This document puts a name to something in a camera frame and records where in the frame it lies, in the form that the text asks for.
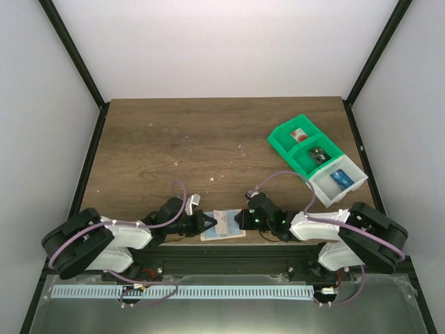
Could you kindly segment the beige leather card holder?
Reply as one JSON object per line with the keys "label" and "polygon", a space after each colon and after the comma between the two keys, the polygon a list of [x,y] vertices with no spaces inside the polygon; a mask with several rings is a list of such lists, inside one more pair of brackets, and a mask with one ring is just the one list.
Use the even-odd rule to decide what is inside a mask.
{"label": "beige leather card holder", "polygon": [[240,209],[205,212],[207,216],[215,219],[217,224],[203,232],[200,235],[200,241],[216,241],[245,237],[246,231],[241,230],[234,219],[240,212]]}

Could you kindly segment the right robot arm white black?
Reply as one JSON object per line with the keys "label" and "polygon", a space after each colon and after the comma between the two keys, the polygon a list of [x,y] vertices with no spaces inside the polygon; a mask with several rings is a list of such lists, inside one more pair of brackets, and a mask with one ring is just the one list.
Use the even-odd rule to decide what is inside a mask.
{"label": "right robot arm white black", "polygon": [[327,271],[366,266],[392,274],[405,260],[407,230],[364,202],[350,209],[308,213],[284,211],[265,193],[254,193],[234,220],[242,230],[271,232],[283,242],[320,241],[316,262]]}

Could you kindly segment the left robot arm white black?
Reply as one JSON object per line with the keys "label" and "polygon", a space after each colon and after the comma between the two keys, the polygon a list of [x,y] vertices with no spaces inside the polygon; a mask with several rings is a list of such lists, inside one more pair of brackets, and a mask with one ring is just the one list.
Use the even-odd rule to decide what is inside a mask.
{"label": "left robot arm white black", "polygon": [[41,241],[49,268],[67,280],[84,271],[123,273],[134,263],[132,251],[162,244],[170,234],[195,237],[217,220],[196,209],[200,197],[170,198],[140,221],[117,221],[87,208],[55,228]]}

